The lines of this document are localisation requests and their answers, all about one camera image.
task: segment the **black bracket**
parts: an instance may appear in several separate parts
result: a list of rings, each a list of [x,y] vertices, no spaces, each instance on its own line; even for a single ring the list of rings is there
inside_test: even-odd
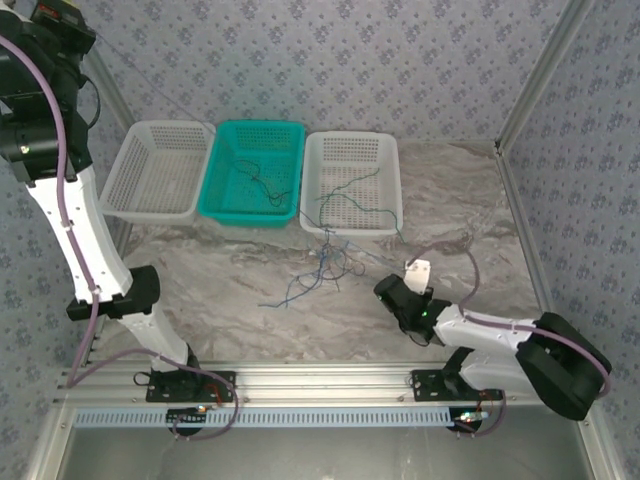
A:
[[[167,378],[167,375],[174,374],[181,378],[177,381]],[[211,371],[221,376],[227,382],[236,386],[236,372],[232,371]],[[149,384],[147,385],[146,400],[149,403],[174,403],[193,402],[202,404],[231,403],[233,395],[231,391],[219,380],[213,380],[204,375],[198,375],[196,383],[191,380],[196,377],[194,374],[184,376],[184,372],[151,372]]]
[[[151,308],[160,299],[160,277],[155,267],[132,268],[133,283],[125,296],[116,295],[110,302],[102,302],[98,307],[98,315],[109,318],[122,318],[132,313],[151,313]],[[72,321],[86,320],[91,316],[91,305],[76,299],[67,307],[67,315]]]
[[[479,402],[487,399],[502,400],[500,390],[474,390],[471,387],[452,392],[445,384],[442,370],[413,370],[411,388],[416,402]]]

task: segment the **metal plate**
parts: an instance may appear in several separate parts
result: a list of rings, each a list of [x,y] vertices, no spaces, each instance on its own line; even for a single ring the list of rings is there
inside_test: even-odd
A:
[[[227,382],[231,383],[233,386],[236,384],[236,372],[231,371],[213,371],[210,370],[211,373],[215,373],[216,375],[221,376]],[[163,393],[160,385],[155,381],[155,377],[152,375],[149,379],[149,385],[147,385],[147,396],[146,400],[149,403],[167,403],[174,401],[171,398],[171,395],[167,393]],[[231,403],[233,402],[233,395],[229,391],[229,389],[220,381],[213,380],[207,378],[205,388],[203,391],[196,395],[195,398],[191,398],[189,402],[193,403],[216,403],[219,401],[220,403]]]
[[[411,386],[413,388],[413,399],[416,402],[451,402],[469,401],[479,402],[486,400],[502,400],[500,390],[478,390],[468,389],[460,394],[454,394],[444,384],[442,370],[414,370],[411,372]]]

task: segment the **teal basket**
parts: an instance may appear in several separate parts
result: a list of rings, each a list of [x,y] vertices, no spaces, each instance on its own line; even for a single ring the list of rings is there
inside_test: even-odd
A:
[[[239,120],[218,127],[198,211],[223,225],[282,228],[297,211],[304,127]]]

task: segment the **enclosure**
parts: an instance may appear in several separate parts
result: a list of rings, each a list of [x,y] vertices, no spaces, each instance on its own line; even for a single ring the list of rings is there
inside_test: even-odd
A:
[[[469,464],[459,455],[489,475],[496,451],[504,478],[640,475],[635,2],[84,3],[97,32],[85,67],[103,103],[90,133],[102,183],[138,120],[295,121],[307,135],[364,131],[397,140],[399,234],[333,238],[333,270],[317,288],[308,288],[310,274],[322,269],[329,247],[301,227],[300,215],[283,229],[202,216],[184,226],[108,218],[127,266],[157,268],[165,313],[201,363],[238,372],[249,410],[415,407],[426,414],[411,404],[407,372],[442,365],[452,350],[412,342],[373,287],[435,241],[449,242],[424,257],[438,297],[459,302],[472,290],[468,249],[481,276],[472,310],[510,318],[560,313],[611,360],[614,387],[584,423],[514,398],[501,430],[469,442],[426,423],[363,417],[289,428],[247,419],[202,459],[205,444],[177,445],[159,425],[120,417],[100,423],[88,415],[148,407],[144,389],[131,383],[148,360],[122,360],[54,393],[83,325],[66,319],[73,294],[64,257],[5,164],[0,476],[88,478],[92,469],[91,478],[179,478],[188,466],[194,478],[208,478],[211,468],[233,478],[257,471],[266,478],[463,478]],[[29,13],[26,4],[17,8]],[[83,92],[89,116],[95,100]],[[389,222],[385,228],[394,230]],[[88,361],[136,344],[105,320]],[[133,455],[136,442],[153,445],[148,463],[110,465],[105,452]],[[346,445],[352,461],[341,455]],[[253,452],[251,461],[240,448]],[[86,463],[96,456],[97,464]],[[541,464],[542,456],[553,460]]]

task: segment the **white basket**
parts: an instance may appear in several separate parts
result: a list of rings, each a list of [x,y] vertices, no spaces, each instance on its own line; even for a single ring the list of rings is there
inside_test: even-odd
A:
[[[332,192],[327,200],[326,195]],[[366,210],[378,211],[364,211],[352,200]],[[396,140],[391,135],[367,132],[309,135],[300,211],[302,228],[318,237],[325,234],[320,226],[347,238],[376,240],[396,234],[403,220]]]
[[[191,224],[214,133],[199,122],[133,125],[100,195],[102,212],[132,223]]]

